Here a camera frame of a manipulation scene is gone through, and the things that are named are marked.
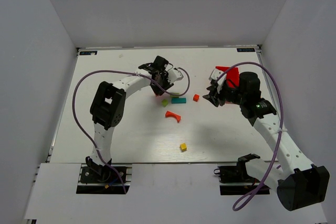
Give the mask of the small red cube block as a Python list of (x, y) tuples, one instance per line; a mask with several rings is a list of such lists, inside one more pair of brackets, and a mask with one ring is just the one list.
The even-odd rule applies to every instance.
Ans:
[(198, 94), (195, 94), (193, 96), (193, 100), (196, 101), (196, 102), (199, 100), (199, 98), (200, 98), (200, 96)]

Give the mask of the red plastic bin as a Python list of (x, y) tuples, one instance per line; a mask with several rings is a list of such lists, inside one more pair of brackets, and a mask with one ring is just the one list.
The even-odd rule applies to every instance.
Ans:
[(235, 103), (236, 89), (239, 87), (239, 70), (237, 67), (230, 70), (223, 81), (222, 91), (224, 92), (223, 98), (225, 103)]

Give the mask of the green cube block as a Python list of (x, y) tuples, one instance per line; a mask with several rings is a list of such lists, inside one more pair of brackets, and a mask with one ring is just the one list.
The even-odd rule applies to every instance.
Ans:
[(168, 102), (168, 100), (164, 99), (164, 100), (162, 100), (161, 103), (162, 103), (163, 107), (166, 107), (169, 102)]

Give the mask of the teal long block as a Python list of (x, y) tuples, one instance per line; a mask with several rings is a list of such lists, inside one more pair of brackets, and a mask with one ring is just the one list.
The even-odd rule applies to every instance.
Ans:
[(172, 98), (172, 104), (185, 104), (187, 102), (186, 98)]

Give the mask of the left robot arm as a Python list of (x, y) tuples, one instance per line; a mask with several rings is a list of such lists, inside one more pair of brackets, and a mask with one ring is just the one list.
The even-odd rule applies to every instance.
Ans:
[(91, 155), (86, 157), (86, 164), (100, 180), (110, 176), (107, 165), (112, 161), (112, 136), (123, 117), (126, 99), (148, 86), (155, 95), (162, 95), (175, 81), (183, 79), (178, 69), (167, 70), (169, 64), (165, 58), (157, 56), (153, 62), (140, 65), (134, 75), (114, 83), (103, 81), (99, 84), (90, 107), (95, 145)]

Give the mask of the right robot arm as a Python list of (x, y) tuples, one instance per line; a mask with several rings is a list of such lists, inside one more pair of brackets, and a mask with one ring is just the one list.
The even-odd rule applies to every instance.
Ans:
[(257, 154), (238, 159), (237, 174), (242, 180), (257, 179), (262, 186), (274, 190), (285, 209), (297, 210), (323, 202), (330, 174), (324, 166), (316, 166), (305, 156), (280, 125), (279, 113), (262, 98), (260, 80), (254, 72), (239, 75), (239, 85), (230, 87), (221, 78), (222, 71), (214, 69), (210, 75), (209, 93), (204, 99), (215, 105), (236, 104), (252, 127), (264, 138), (280, 168), (264, 162)]

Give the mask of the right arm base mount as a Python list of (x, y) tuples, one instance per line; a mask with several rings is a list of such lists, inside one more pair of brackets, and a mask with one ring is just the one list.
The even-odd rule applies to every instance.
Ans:
[(259, 180), (255, 178), (242, 178), (233, 165), (218, 166), (214, 169), (214, 175), (219, 179), (221, 196), (243, 196), (259, 185)]

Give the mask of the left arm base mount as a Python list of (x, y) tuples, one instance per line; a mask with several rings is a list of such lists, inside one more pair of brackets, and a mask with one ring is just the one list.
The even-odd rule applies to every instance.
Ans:
[(115, 166), (121, 176), (124, 187), (118, 175), (108, 168), (107, 174), (102, 176), (92, 171), (88, 166), (82, 165), (79, 173), (77, 195), (125, 195), (131, 185), (132, 167)]

